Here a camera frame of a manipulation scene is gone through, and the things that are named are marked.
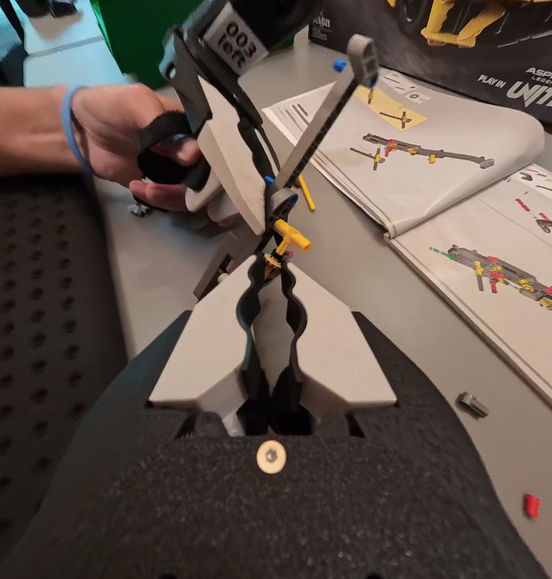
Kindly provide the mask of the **green storage bin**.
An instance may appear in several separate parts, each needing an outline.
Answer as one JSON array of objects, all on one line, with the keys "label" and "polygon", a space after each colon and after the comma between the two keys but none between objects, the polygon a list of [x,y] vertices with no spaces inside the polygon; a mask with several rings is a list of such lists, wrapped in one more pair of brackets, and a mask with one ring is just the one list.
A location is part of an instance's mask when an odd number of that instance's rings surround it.
[{"label": "green storage bin", "polygon": [[182,24],[201,1],[91,1],[114,60],[123,74],[159,89],[159,64],[170,28]]}]

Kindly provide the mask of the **grey lego beam assembly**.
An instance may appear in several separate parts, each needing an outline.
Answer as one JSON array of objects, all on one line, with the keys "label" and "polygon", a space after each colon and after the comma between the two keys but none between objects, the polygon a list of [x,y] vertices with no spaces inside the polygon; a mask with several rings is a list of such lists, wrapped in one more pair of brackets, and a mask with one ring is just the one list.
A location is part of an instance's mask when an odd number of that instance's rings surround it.
[{"label": "grey lego beam assembly", "polygon": [[297,201],[297,195],[292,192],[296,179],[309,163],[359,84],[374,84],[378,73],[378,58],[373,40],[358,33],[354,34],[347,44],[347,57],[349,63],[287,157],[274,183],[267,186],[265,233],[255,234],[245,224],[229,231],[194,289],[198,300],[218,285],[219,276],[228,272],[230,263],[237,268],[247,257],[262,251],[271,238],[278,234],[276,228],[278,222],[288,217]]}]

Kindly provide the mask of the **lego instruction booklet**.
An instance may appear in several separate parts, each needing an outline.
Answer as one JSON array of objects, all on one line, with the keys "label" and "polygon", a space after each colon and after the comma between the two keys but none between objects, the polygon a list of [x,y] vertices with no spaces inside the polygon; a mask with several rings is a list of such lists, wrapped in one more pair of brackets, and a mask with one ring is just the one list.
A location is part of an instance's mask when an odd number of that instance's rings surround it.
[{"label": "lego instruction booklet", "polygon": [[388,69],[311,163],[552,405],[552,172],[541,124]]}]

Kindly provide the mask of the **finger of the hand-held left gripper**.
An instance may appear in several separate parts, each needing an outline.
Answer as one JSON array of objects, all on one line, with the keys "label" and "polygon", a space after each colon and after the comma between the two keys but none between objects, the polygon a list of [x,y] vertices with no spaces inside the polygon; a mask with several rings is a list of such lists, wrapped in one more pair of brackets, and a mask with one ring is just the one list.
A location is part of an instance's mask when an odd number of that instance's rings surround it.
[{"label": "finger of the hand-held left gripper", "polygon": [[199,82],[212,116],[205,121],[196,140],[203,159],[210,166],[206,184],[196,192],[196,211],[207,206],[223,189],[254,234],[262,235],[265,233],[265,180],[238,129],[238,113],[212,84],[202,77]]}]

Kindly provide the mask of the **long yellow lego axle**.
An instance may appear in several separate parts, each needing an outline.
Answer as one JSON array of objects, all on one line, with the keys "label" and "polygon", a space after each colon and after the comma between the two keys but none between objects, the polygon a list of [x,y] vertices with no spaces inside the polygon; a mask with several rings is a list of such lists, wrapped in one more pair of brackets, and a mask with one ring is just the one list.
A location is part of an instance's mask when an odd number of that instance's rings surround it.
[{"label": "long yellow lego axle", "polygon": [[309,192],[307,184],[304,180],[304,177],[302,175],[299,175],[297,180],[296,180],[296,183],[299,186],[299,188],[301,189],[301,192],[302,192],[304,199],[307,203],[309,211],[314,213],[316,211],[316,206],[315,206],[314,200],[312,199],[312,196]]}]

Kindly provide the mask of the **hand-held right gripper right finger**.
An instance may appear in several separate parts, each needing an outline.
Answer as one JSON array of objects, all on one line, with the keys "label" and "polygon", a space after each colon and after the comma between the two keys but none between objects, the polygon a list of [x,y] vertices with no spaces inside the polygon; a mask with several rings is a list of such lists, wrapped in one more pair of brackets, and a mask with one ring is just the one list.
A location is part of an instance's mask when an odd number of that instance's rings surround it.
[{"label": "hand-held right gripper right finger", "polygon": [[397,396],[350,308],[294,264],[283,266],[281,285],[293,332],[287,367],[290,408],[323,417],[393,407]]}]

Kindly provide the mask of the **person's left hand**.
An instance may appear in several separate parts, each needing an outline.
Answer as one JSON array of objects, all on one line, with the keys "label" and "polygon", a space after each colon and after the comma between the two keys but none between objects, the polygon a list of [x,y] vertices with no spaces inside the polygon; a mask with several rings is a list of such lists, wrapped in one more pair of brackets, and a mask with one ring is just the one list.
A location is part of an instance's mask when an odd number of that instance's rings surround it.
[{"label": "person's left hand", "polygon": [[177,97],[143,84],[103,85],[78,90],[71,111],[79,150],[100,178],[126,186],[144,203],[187,211],[185,185],[145,182],[136,162],[140,129],[165,112],[183,112]]}]

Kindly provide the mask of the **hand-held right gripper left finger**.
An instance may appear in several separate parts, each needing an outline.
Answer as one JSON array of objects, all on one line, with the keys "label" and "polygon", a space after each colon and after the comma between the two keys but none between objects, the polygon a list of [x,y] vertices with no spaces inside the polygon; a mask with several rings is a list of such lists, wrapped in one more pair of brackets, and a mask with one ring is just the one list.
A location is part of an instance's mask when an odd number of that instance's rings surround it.
[{"label": "hand-held right gripper left finger", "polygon": [[153,388],[153,406],[237,411],[261,398],[263,371],[252,325],[264,260],[246,259],[193,308]]}]

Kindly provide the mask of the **lego set box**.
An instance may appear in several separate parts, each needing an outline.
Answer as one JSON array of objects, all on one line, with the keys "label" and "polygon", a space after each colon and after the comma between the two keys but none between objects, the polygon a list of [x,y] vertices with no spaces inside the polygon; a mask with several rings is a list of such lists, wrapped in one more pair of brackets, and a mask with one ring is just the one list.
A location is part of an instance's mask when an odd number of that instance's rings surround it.
[{"label": "lego set box", "polygon": [[552,1],[323,1],[315,44],[359,33],[381,66],[552,124]]}]

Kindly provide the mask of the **blue wristband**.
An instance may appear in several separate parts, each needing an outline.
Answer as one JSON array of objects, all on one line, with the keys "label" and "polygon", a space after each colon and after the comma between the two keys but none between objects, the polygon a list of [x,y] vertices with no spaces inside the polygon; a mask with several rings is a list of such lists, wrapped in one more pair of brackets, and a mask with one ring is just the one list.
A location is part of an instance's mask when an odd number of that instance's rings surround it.
[{"label": "blue wristband", "polygon": [[61,124],[63,127],[64,136],[66,138],[69,150],[75,160],[77,161],[79,167],[88,175],[98,178],[99,176],[93,170],[92,166],[88,161],[85,160],[82,152],[79,148],[77,143],[77,139],[75,137],[75,130],[74,130],[74,115],[72,110],[73,100],[77,93],[82,89],[86,88],[83,85],[72,86],[67,89],[66,93],[64,94],[61,100],[60,106],[60,116],[61,116]]}]

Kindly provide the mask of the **black perforated panel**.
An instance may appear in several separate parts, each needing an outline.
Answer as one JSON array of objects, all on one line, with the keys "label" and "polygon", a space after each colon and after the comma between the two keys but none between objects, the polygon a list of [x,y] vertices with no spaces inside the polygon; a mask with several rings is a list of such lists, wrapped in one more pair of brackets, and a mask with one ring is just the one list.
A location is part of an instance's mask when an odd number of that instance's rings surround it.
[{"label": "black perforated panel", "polygon": [[126,363],[91,178],[0,179],[0,567]]}]

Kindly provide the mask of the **dark grey lego connector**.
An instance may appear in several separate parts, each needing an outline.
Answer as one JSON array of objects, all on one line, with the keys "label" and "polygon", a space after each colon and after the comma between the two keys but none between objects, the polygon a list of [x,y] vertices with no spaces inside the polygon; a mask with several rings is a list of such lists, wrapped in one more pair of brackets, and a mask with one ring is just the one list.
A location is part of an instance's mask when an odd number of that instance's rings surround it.
[{"label": "dark grey lego connector", "polygon": [[465,411],[478,418],[489,416],[489,409],[481,403],[473,394],[465,391],[456,399],[457,404]]}]

